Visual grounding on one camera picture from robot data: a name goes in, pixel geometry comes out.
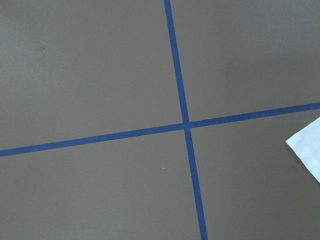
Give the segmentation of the white long-sleeve printed shirt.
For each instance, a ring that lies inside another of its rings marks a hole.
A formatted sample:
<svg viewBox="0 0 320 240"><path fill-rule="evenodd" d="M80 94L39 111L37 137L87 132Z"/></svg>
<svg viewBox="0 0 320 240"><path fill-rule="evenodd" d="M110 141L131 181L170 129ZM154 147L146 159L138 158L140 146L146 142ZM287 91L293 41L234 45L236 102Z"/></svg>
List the white long-sleeve printed shirt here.
<svg viewBox="0 0 320 240"><path fill-rule="evenodd" d="M318 117L285 142L311 175L320 182L320 118Z"/></svg>

